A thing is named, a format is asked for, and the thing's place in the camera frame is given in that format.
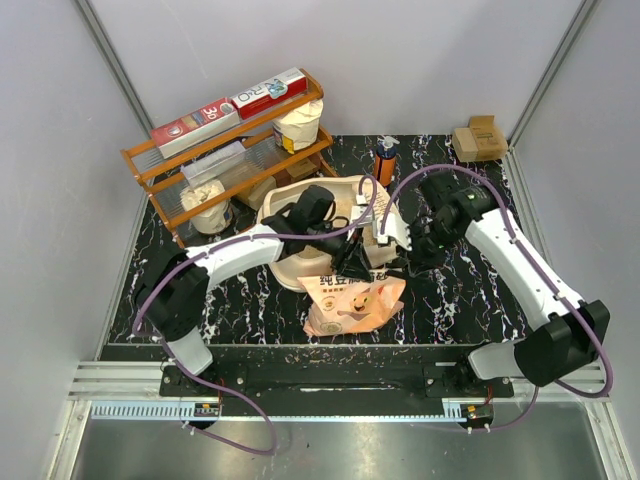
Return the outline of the pink cat litter bag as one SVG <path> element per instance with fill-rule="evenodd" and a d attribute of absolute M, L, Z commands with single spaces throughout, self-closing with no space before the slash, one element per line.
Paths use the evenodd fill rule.
<path fill-rule="evenodd" d="M 403 307 L 406 281 L 373 270 L 373 282 L 337 276 L 306 276 L 298 281 L 312 300 L 303 330 L 308 336 L 369 333 L 384 326 Z"/>

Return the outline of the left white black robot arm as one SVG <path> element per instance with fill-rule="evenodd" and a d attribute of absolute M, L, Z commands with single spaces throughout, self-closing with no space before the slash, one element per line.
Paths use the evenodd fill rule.
<path fill-rule="evenodd" d="M 329 213 L 335 196 L 319 185 L 307 187 L 297 200 L 264 217 L 243 234 L 183 249 L 166 246 L 143 277 L 136 293 L 138 313 L 133 333 L 143 337 L 148 320 L 167 353 L 182 372 L 182 384 L 195 395 L 213 390 L 217 373 L 213 355 L 199 333 L 201 305 L 218 284 L 254 267 L 275 263 L 311 246 L 331 256 L 335 273 L 364 278 L 368 258 L 357 234 L 373 219 L 374 199 L 358 186 L 356 215 L 342 228 L 333 226 Z"/>

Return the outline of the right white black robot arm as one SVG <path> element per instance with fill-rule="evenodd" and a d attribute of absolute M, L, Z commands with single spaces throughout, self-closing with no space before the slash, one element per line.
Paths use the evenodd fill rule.
<path fill-rule="evenodd" d="M 530 333 L 473 348 L 450 370 L 458 390 L 476 396 L 490 381 L 520 377 L 537 387 L 603 361 L 610 312 L 571 289 L 518 230 L 501 196 L 486 180 L 462 187 L 447 171 L 428 175 L 420 190 L 431 209 L 426 224 L 386 212 L 378 224 L 409 266 L 434 267 L 447 247 L 464 240 L 495 268 L 521 306 Z"/>

